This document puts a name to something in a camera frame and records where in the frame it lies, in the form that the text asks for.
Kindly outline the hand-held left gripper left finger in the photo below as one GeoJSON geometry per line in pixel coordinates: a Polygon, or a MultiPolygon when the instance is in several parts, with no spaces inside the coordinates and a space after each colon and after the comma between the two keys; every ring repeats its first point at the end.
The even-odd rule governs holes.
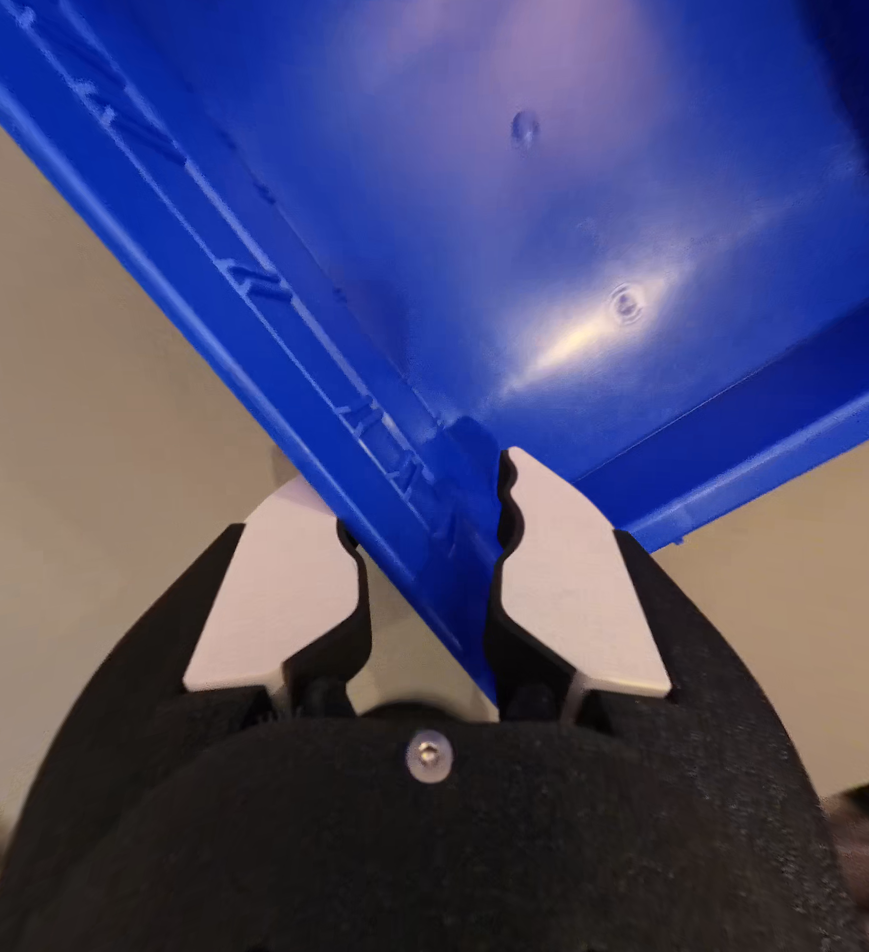
{"type": "Polygon", "coordinates": [[[371,648],[358,544],[296,476],[242,526],[183,684],[191,693],[262,687],[290,712],[319,680],[346,686],[371,648]]]}

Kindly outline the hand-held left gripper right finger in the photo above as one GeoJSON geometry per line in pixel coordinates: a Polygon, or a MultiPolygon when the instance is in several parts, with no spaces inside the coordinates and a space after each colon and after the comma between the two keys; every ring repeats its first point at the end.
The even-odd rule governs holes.
{"type": "Polygon", "coordinates": [[[664,700],[660,651],[605,515],[525,450],[500,459],[485,656],[501,721],[583,720],[599,694],[664,700]]]}

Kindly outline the blue plastic bin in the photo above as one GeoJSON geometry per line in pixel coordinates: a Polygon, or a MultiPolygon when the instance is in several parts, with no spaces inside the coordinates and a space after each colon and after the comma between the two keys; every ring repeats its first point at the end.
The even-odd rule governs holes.
{"type": "Polygon", "coordinates": [[[0,124],[489,693],[502,450],[656,551],[869,439],[869,2],[0,2],[0,124]]]}

